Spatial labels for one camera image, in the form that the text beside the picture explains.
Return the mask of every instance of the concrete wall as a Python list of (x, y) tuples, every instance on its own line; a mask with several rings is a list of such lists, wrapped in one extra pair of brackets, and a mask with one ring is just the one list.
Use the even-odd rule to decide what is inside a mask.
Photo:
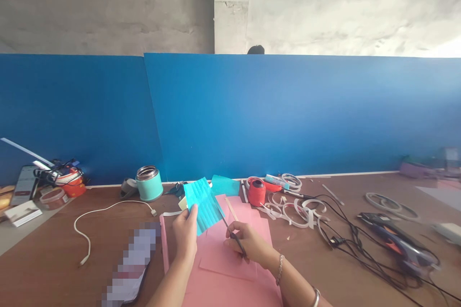
[(0, 53), (213, 53), (213, 0), (0, 0)]
[(461, 56), (461, 0), (215, 0), (215, 52)]

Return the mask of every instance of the bracelet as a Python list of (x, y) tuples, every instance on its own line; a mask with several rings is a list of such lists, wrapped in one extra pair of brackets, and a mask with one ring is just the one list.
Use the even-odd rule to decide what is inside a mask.
[(320, 292), (315, 287), (313, 287), (313, 289), (315, 290), (315, 300), (314, 300), (314, 304), (312, 305), (312, 307), (317, 307), (318, 306), (318, 301), (320, 300)]
[(280, 278), (282, 277), (282, 261), (283, 261), (283, 258), (285, 258), (285, 257), (282, 254), (280, 254), (279, 275), (277, 276), (277, 279), (275, 280), (276, 285), (280, 284)]

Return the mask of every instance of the teal paper piece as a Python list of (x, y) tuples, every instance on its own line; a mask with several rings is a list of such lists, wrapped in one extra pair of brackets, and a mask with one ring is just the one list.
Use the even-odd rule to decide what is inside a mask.
[(209, 227), (222, 220), (221, 213), (219, 212), (222, 212), (222, 209), (205, 177), (196, 182), (185, 184), (184, 191), (189, 211), (192, 205), (198, 205), (197, 236), (200, 236)]
[(240, 190), (240, 182), (222, 177), (221, 175), (213, 175), (211, 179), (213, 186), (211, 190), (215, 196), (225, 194), (228, 197), (238, 196)]

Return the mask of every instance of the glue gun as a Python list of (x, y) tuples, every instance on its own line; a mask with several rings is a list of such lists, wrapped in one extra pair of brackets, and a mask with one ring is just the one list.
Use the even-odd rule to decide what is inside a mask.
[(358, 218), (385, 240), (391, 250), (400, 255), (399, 265), (408, 274), (423, 277), (429, 267), (437, 267), (436, 259), (421, 251), (428, 251), (424, 245), (396, 227), (385, 214), (361, 213)]

